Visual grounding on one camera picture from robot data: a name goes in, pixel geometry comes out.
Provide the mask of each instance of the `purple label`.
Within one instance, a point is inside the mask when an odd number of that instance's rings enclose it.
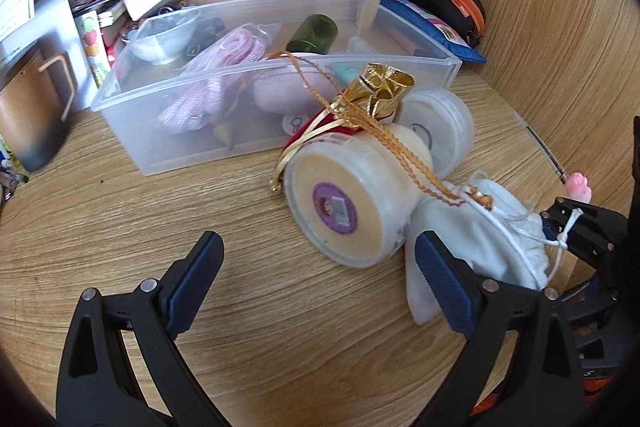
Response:
[[[322,222],[341,235],[349,235],[358,227],[358,213],[353,201],[332,183],[314,187],[314,207]]]

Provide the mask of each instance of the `blue pouch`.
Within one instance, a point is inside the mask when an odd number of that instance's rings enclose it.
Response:
[[[451,26],[414,3],[408,0],[380,0],[380,4],[425,32],[460,60],[476,64],[486,63],[486,58],[469,47]]]

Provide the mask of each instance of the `pink toy paw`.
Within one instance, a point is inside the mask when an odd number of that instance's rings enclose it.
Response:
[[[564,182],[566,195],[572,200],[589,203],[591,201],[591,188],[589,181],[580,172],[574,172]]]

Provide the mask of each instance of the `green bottle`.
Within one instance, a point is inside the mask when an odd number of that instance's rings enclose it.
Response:
[[[305,19],[287,44],[289,53],[317,53],[326,55],[335,38],[338,26],[326,15],[315,13]]]

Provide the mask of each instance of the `desk surface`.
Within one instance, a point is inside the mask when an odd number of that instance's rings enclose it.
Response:
[[[474,115],[476,143],[452,179],[481,169],[538,208],[562,194],[493,90],[465,73],[453,91]],[[76,116],[55,161],[19,187],[0,216],[0,345],[49,410],[82,289],[130,291],[214,230],[225,262],[177,344],[233,425],[400,426],[417,415],[462,336],[442,317],[413,323],[401,253],[357,270],[311,247],[284,197],[269,190],[276,154],[144,177],[99,115]],[[573,263],[564,256],[556,287]],[[126,342],[145,396],[164,410],[132,334]],[[501,370],[507,359],[503,353]]]

